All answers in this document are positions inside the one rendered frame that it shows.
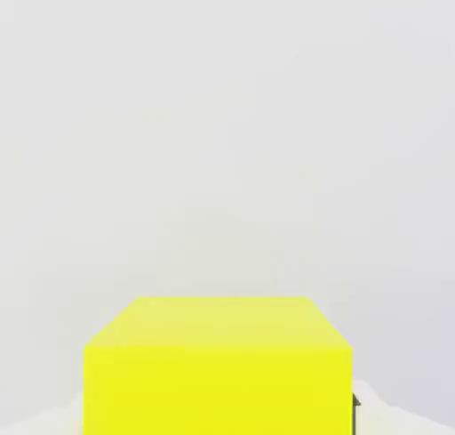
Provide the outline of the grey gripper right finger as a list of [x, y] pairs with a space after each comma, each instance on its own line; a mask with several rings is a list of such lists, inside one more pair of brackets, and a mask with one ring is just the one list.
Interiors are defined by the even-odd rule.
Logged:
[[365, 381], [354, 380], [353, 392], [361, 402], [356, 435], [455, 435], [455, 428], [390, 406]]

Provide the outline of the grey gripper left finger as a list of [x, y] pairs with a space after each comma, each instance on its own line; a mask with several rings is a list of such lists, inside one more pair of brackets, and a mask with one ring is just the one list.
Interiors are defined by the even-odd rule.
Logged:
[[0, 429], [0, 435], [82, 435], [82, 394], [65, 406]]

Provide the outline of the small yellow cube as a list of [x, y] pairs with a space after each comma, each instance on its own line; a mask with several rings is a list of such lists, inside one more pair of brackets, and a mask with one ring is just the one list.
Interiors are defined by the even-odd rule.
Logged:
[[353, 435], [352, 350], [305, 297], [141, 297], [84, 347], [83, 435]]

